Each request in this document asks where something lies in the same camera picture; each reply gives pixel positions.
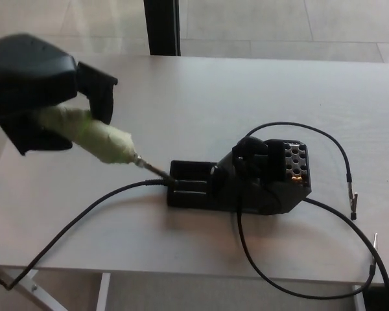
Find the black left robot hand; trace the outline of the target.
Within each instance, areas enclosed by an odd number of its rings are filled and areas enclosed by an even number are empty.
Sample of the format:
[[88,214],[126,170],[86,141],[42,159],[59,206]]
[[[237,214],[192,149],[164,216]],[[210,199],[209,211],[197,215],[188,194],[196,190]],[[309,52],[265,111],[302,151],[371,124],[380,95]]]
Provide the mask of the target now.
[[0,127],[21,155],[28,151],[62,151],[71,139],[46,130],[32,117],[79,93],[89,100],[91,116],[109,124],[113,88],[118,80],[31,34],[0,38]]

